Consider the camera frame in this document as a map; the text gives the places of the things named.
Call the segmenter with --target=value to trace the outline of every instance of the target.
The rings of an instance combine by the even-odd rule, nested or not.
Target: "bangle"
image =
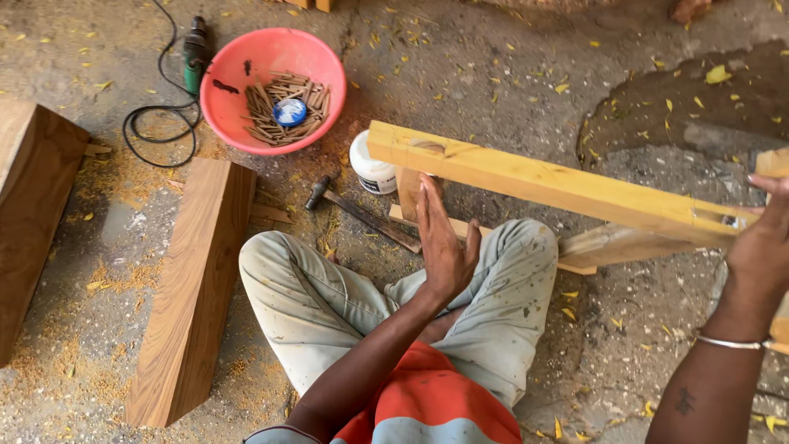
[[[775,343],[771,337],[768,337],[762,342],[730,342],[719,341],[717,339],[712,339],[711,337],[704,337],[700,334],[697,334],[696,339],[701,342],[706,342],[707,344],[718,345],[720,347],[726,348],[737,348],[740,350],[761,350],[762,348],[770,348],[770,345]]]

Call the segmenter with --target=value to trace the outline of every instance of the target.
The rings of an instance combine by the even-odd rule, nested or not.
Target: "green drill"
[[[208,48],[205,44],[206,26],[205,20],[200,16],[192,19],[192,30],[184,39],[184,81],[187,91],[195,96],[200,93],[200,81],[208,67],[209,57]]]

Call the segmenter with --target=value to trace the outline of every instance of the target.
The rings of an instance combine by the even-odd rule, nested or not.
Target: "black cable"
[[[180,167],[181,165],[186,164],[195,155],[195,151],[197,150],[197,136],[195,135],[195,126],[197,125],[197,123],[200,122],[200,116],[201,116],[202,110],[200,109],[200,97],[199,96],[197,96],[195,94],[192,94],[186,88],[180,86],[179,84],[177,84],[174,81],[172,81],[169,78],[167,78],[166,75],[164,75],[164,71],[162,70],[162,59],[164,58],[164,55],[170,50],[170,48],[172,48],[172,46],[175,45],[175,40],[178,37],[178,27],[175,25],[175,21],[173,20],[172,16],[164,9],[164,7],[162,5],[160,5],[157,0],[153,0],[153,2],[159,7],[159,9],[162,10],[164,15],[167,16],[167,18],[170,20],[170,23],[173,25],[173,37],[170,39],[170,42],[167,44],[167,46],[162,50],[162,54],[159,55],[159,62],[158,62],[158,64],[159,64],[159,73],[162,74],[162,78],[164,78],[164,80],[170,82],[172,85],[175,85],[178,89],[180,89],[183,92],[189,94],[189,96],[192,98],[192,101],[187,103],[187,104],[185,104],[185,105],[149,105],[149,106],[146,106],[146,107],[139,107],[136,110],[133,110],[132,112],[130,112],[126,116],[126,118],[123,119],[123,127],[121,128],[121,132],[123,134],[123,140],[126,142],[126,146],[128,146],[129,149],[132,150],[132,152],[134,153],[135,156],[137,156],[138,159],[142,160],[146,164],[153,165],[154,167],[175,168],[175,167]],[[181,114],[181,112],[179,111],[179,110],[183,110],[183,109],[189,108],[192,105],[197,105],[197,119],[195,119],[194,123],[191,123],[186,118],[186,116]],[[153,138],[149,138],[149,137],[143,137],[137,131],[136,122],[137,122],[137,119],[142,114],[144,114],[144,113],[146,113],[148,111],[152,111],[152,110],[167,110],[167,111],[170,111],[170,112],[176,114],[178,117],[180,117],[181,120],[186,122],[186,124],[189,126],[189,128],[186,131],[184,131],[183,133],[180,133],[177,136],[168,137],[167,139],[153,139]],[[174,141],[176,139],[184,137],[188,133],[192,133],[192,152],[189,154],[189,156],[185,160],[183,160],[182,162],[178,162],[177,164],[171,164],[171,165],[157,164],[156,162],[152,162],[152,161],[142,157],[142,155],[139,154],[134,149],[134,147],[132,146],[132,142],[129,141],[129,135],[126,133],[126,127],[127,126],[129,126],[132,129],[132,134],[134,134],[135,137],[138,137],[141,140],[144,140],[146,142],[151,142],[151,143],[165,143],[165,142],[169,142],[169,141]]]

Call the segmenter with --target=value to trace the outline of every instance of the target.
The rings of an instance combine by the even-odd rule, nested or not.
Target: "red plastic bowl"
[[[249,60],[249,75],[245,61]],[[255,84],[255,76],[266,84],[269,71],[290,71],[313,81],[331,85],[329,116],[309,137],[290,145],[272,148],[244,130],[250,125],[244,88]],[[238,90],[238,94],[214,86],[214,80]],[[228,43],[214,57],[200,85],[200,106],[208,125],[228,144],[252,154],[285,154],[318,140],[337,120],[345,103],[345,70],[337,55],[321,39],[290,28],[268,28],[244,34]]]

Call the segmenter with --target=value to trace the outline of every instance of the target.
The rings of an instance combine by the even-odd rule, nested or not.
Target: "white glue container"
[[[367,136],[370,130],[364,130],[350,144],[350,166],[359,175],[359,183],[373,194],[389,194],[397,190],[395,166],[373,160],[367,150]]]

